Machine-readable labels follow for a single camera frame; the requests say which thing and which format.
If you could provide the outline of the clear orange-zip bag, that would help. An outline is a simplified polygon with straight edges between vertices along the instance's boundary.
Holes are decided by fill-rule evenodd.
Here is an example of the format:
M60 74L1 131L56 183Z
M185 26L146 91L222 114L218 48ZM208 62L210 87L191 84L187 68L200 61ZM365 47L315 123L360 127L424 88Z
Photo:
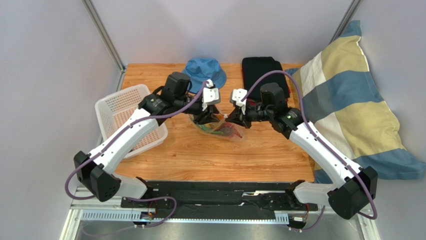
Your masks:
M226 118L228 117L227 114L216 114L216 117L218 117L219 122L211 122L206 124L195 124L194 122L194 115L189 114L188 118L193 123L195 128L201 133L206 136L215 137L223 140L233 141L233 142L240 142L246 139L246 135L244 133L244 130L241 126L226 122Z

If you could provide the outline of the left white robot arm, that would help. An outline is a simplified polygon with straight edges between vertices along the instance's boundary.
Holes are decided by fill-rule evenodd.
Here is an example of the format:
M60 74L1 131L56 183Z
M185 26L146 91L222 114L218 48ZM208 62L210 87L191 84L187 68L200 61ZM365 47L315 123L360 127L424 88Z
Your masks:
M90 192L87 199L106 202L115 195L140 199L147 191L141 178L114 175L124 157L147 135L167 119L178 114L193 115L197 122L218 122L216 104L221 101L219 89L205 80L196 95L189 95L190 77L182 72L171 73L163 86L145 96L130 118L107 140L89 153L79 151L73 158L75 169L66 179L66 194L74 200L80 197L69 191L73 176Z

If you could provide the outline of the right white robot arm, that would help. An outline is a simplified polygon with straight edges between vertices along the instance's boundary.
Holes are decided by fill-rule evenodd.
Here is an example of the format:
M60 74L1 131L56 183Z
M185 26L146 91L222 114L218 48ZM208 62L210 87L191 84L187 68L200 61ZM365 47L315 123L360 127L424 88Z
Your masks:
M253 122L269 122L275 131L301 147L331 180L329 184L296 181L287 189L292 203L328 206L349 220L375 198L376 170L353 162L327 141L312 122L304 122L301 111L288 106L284 90L277 83L261 86L262 101L258 104L250 105L244 98L247 93L242 88L231 92L234 110L226 121L247 129Z

